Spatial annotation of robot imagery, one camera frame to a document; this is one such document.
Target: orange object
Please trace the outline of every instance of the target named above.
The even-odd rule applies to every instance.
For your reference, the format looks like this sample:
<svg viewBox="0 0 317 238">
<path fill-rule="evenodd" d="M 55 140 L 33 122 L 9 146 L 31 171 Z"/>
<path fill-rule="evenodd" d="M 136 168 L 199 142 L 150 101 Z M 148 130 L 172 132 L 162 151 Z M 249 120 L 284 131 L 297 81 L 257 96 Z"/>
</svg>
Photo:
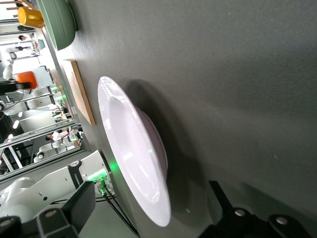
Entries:
<svg viewBox="0 0 317 238">
<path fill-rule="evenodd" d="M 32 71 L 18 73 L 18 75 L 16 76 L 16 81 L 18 81 L 19 83 L 30 83 L 31 84 L 30 88 L 25 88 L 25 89 L 34 89 L 38 86 L 38 83 L 36 81 L 36 77 Z"/>
<path fill-rule="evenodd" d="M 42 29 L 45 26 L 43 16 L 39 10 L 20 7 L 18 10 L 19 22 L 23 26 Z"/>
</svg>

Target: black label on robot arm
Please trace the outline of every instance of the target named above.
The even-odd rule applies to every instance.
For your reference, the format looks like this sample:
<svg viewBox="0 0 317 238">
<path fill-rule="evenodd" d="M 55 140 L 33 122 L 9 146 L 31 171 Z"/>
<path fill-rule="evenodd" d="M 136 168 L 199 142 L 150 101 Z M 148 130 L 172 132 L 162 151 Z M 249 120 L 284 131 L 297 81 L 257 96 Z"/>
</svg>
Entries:
<svg viewBox="0 0 317 238">
<path fill-rule="evenodd" d="M 73 183 L 75 185 L 75 188 L 79 188 L 79 186 L 84 182 L 83 178 L 80 175 L 79 167 L 81 166 L 81 161 L 75 161 L 68 165 L 68 171 L 71 176 L 71 179 L 73 180 Z"/>
</svg>

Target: white bowl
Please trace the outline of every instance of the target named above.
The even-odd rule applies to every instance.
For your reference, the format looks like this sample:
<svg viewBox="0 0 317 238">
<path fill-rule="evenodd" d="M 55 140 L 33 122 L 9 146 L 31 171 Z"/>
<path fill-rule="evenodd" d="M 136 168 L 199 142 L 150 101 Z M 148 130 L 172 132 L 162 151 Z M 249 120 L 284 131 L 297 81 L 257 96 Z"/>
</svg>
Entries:
<svg viewBox="0 0 317 238">
<path fill-rule="evenodd" d="M 141 119 L 109 77 L 99 80 L 98 102 L 112 152 L 132 194 L 154 223 L 167 226 L 171 208 L 165 181 L 166 154 L 154 125 L 139 111 Z"/>
</svg>

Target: robot logo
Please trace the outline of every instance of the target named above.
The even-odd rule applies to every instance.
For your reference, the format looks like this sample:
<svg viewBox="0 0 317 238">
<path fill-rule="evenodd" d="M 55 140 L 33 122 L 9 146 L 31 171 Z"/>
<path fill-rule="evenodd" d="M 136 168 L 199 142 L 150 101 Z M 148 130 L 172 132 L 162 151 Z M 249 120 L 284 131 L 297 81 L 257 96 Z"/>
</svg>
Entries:
<svg viewBox="0 0 317 238">
<path fill-rule="evenodd" d="M 71 167 L 76 167 L 78 164 L 79 164 L 79 161 L 75 161 L 75 162 L 71 163 L 70 165 L 71 165 Z"/>
</svg>

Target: wooden board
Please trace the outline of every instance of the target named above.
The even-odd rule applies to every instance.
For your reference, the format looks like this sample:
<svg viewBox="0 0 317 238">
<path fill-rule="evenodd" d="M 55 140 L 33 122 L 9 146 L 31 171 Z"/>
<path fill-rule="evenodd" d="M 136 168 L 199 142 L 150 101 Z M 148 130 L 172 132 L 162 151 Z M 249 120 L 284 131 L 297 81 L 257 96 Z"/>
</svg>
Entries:
<svg viewBox="0 0 317 238">
<path fill-rule="evenodd" d="M 78 109 L 81 111 L 90 125 L 96 125 L 85 92 L 83 81 L 80 77 L 77 62 L 71 59 L 63 60 L 63 67 Z"/>
</svg>

